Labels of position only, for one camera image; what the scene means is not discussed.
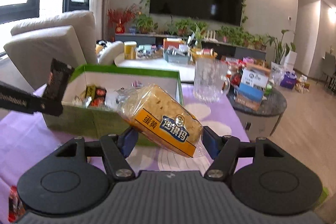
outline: mug handle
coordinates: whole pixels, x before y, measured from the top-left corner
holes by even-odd
[[[222,80],[225,83],[225,88],[223,89],[223,93],[225,93],[225,95],[227,95],[229,93],[230,86],[231,86],[230,79],[227,76],[225,76],[225,77],[222,78]]]

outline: sofa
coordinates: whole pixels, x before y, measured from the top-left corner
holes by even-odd
[[[122,42],[114,42],[97,59],[95,18],[86,10],[20,20],[12,28],[11,35],[4,46],[6,54],[35,90],[47,82],[52,58],[72,67],[111,65],[124,51]]]

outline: green box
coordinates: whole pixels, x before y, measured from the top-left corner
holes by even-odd
[[[74,71],[64,93],[63,113],[59,117],[43,114],[48,128],[64,131],[76,136],[99,139],[110,133],[121,134],[129,125],[114,111],[99,110],[94,107],[82,108],[72,104],[87,85],[107,89],[107,94],[122,87],[129,88],[132,82],[157,84],[183,106],[180,75],[178,71],[119,68],[112,66],[82,65]],[[147,139],[139,138],[139,144],[152,144]]]

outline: armrest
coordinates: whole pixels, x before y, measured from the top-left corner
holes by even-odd
[[[124,43],[121,41],[113,42],[110,46],[102,50],[98,59],[99,65],[112,65],[114,59],[124,52]]]
[[[72,26],[47,28],[14,35],[4,45],[4,49],[34,89],[48,81],[53,58],[73,67],[86,64]]]

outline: gray ribbed surface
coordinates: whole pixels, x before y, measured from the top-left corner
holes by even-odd
[[[91,211],[50,219],[32,213],[19,224],[323,224],[313,212],[272,217],[240,203],[224,183],[210,182],[198,171],[144,171],[132,182],[118,183]]]

